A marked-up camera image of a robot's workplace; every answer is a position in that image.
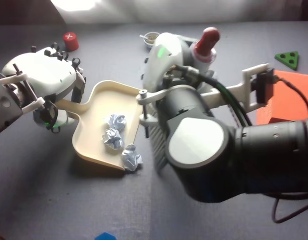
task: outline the orange box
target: orange box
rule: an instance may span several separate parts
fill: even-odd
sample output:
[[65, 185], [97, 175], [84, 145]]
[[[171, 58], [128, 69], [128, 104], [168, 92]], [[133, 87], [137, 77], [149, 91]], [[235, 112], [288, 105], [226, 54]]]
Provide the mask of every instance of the orange box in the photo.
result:
[[[308, 75], [275, 71], [279, 77], [295, 85], [308, 99]], [[308, 118], [308, 110], [303, 99], [283, 82], [274, 85], [274, 96], [266, 107], [257, 110], [257, 124], [268, 124]]]

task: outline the gray tablecloth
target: gray tablecloth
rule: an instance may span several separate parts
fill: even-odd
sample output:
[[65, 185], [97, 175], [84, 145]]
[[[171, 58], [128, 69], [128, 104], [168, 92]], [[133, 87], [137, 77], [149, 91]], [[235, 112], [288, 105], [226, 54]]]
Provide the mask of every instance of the gray tablecloth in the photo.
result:
[[[87, 77], [87, 101], [93, 86], [115, 80], [140, 88], [148, 51], [139, 37], [171, 32], [199, 38], [210, 24], [0, 26], [0, 70], [14, 56], [73, 31]], [[221, 32], [212, 69], [229, 86], [241, 70], [270, 62], [281, 52], [299, 51], [299, 72], [308, 74], [308, 22], [214, 24]], [[234, 121], [226, 107], [215, 111], [226, 124]], [[250, 114], [255, 123], [256, 114]], [[0, 232], [7, 240], [92, 240], [109, 232], [118, 240], [308, 240], [308, 211], [284, 224], [271, 221], [273, 199], [240, 195], [218, 204], [190, 199], [170, 167], [158, 176], [149, 141], [139, 128], [135, 144], [143, 156], [136, 174], [92, 165], [76, 156], [71, 138], [77, 124], [51, 134], [27, 114], [0, 134]], [[304, 202], [283, 202], [280, 215]]]

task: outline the green triangular block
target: green triangular block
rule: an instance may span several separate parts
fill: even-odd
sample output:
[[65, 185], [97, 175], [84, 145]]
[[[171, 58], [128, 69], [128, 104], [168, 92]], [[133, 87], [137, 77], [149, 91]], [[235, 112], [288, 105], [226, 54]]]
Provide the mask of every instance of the green triangular block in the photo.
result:
[[275, 59], [291, 68], [292, 70], [297, 70], [298, 56], [298, 51], [290, 51], [276, 54]]

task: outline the small bowl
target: small bowl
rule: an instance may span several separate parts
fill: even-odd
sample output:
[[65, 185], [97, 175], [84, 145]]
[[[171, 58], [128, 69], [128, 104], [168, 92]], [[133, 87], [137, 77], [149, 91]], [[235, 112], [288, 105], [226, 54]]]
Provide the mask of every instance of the small bowl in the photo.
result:
[[151, 32], [146, 33], [144, 36], [151, 39], [151, 40], [143, 39], [146, 46], [150, 49], [153, 47], [156, 38], [159, 36], [159, 33], [155, 31], [151, 31]]

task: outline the blue hexagon block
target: blue hexagon block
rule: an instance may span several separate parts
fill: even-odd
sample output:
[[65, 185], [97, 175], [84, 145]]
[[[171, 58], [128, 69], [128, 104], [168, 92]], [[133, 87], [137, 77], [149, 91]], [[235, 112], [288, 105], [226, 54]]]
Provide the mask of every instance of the blue hexagon block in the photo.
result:
[[117, 240], [117, 239], [113, 235], [104, 232], [98, 237], [96, 237], [95, 240]]

